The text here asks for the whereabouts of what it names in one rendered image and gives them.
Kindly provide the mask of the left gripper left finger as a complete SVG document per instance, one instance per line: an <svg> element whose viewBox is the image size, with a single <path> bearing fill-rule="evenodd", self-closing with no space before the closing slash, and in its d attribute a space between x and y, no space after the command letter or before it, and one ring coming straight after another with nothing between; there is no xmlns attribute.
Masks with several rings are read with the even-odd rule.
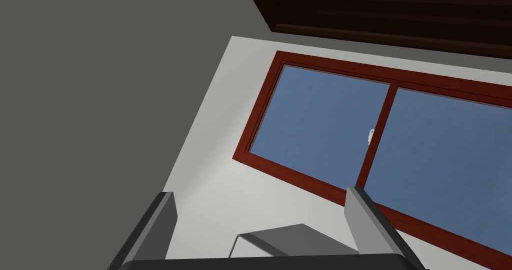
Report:
<svg viewBox="0 0 512 270"><path fill-rule="evenodd" d="M165 259L178 219L175 203L173 192L158 193L107 270L119 270L133 260Z"/></svg>

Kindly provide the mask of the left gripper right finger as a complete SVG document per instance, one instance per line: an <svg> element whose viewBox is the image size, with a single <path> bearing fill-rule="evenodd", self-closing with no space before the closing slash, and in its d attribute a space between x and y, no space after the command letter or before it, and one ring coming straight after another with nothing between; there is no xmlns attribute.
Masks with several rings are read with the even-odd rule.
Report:
<svg viewBox="0 0 512 270"><path fill-rule="evenodd" d="M346 189L344 215L360 254L399 254L413 270L425 270L418 256L360 187Z"/></svg>

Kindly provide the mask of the grey box-shaped appliance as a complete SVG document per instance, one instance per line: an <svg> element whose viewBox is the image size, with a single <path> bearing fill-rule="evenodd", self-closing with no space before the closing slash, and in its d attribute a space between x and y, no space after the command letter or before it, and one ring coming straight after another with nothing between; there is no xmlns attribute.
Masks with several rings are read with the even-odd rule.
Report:
<svg viewBox="0 0 512 270"><path fill-rule="evenodd" d="M344 255L359 252L305 224L242 233L236 236L230 258L265 256Z"/></svg>

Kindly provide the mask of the red-framed window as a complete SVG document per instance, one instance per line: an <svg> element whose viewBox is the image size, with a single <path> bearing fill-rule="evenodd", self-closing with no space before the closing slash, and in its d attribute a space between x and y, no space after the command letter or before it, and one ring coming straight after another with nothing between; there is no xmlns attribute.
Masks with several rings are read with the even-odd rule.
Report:
<svg viewBox="0 0 512 270"><path fill-rule="evenodd" d="M277 51L234 160L512 270L512 87Z"/></svg>

